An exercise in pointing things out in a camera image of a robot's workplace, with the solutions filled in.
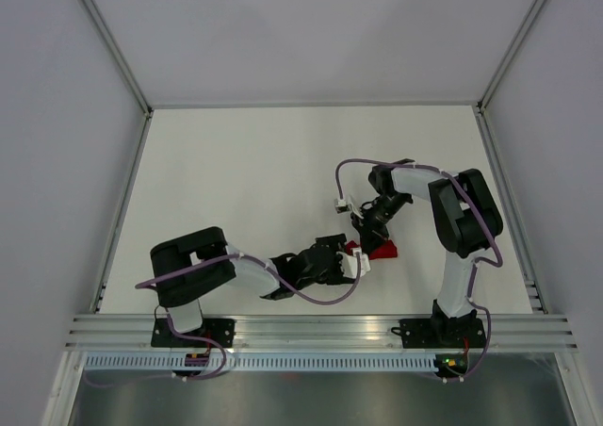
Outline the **red cloth napkin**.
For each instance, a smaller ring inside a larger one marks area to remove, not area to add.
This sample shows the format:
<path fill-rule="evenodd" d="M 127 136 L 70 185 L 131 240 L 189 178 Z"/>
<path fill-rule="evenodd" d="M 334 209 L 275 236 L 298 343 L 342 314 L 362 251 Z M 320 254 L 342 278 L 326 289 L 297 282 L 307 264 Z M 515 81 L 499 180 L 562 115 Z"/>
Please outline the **red cloth napkin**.
<path fill-rule="evenodd" d="M 351 240 L 345 245 L 345 253 L 352 254 L 352 250 L 355 248 L 359 248 L 360 245 Z M 380 260 L 380 259 L 395 259 L 399 256 L 398 248 L 392 240 L 387 240 L 383 245 L 378 247 L 376 250 L 372 251 L 368 258 L 370 260 Z"/>

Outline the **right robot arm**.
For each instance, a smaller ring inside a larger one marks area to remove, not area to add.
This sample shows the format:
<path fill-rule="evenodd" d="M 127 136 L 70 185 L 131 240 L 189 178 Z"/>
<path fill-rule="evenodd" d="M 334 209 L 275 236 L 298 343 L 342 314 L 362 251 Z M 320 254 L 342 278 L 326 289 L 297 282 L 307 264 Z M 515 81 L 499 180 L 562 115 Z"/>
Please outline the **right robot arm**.
<path fill-rule="evenodd" d="M 352 213 L 360 246 L 383 257 L 392 245 L 388 223 L 415 199 L 430 203 L 436 235 L 446 251 L 442 286 L 426 319 L 402 319 L 392 328 L 405 349 L 483 349 L 489 325 L 473 299 L 478 265 L 502 264 L 496 238 L 503 221 L 482 173 L 468 169 L 444 174 L 410 159 L 376 165 L 368 175 L 374 200 Z"/>

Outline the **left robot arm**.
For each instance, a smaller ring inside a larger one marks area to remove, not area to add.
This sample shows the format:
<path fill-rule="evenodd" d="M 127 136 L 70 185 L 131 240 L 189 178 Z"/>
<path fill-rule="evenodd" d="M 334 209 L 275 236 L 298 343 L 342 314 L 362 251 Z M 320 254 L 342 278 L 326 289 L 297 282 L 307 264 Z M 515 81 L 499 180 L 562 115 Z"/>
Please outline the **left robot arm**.
<path fill-rule="evenodd" d="M 271 258 L 244 254 L 217 226 L 173 238 L 150 251 L 154 279 L 137 285 L 153 290 L 184 346 L 204 340 L 201 298 L 222 287 L 244 287 L 269 301 L 288 299 L 312 285 L 341 286 L 354 282 L 356 261 L 344 254 L 343 234 L 317 238 L 298 253 Z"/>

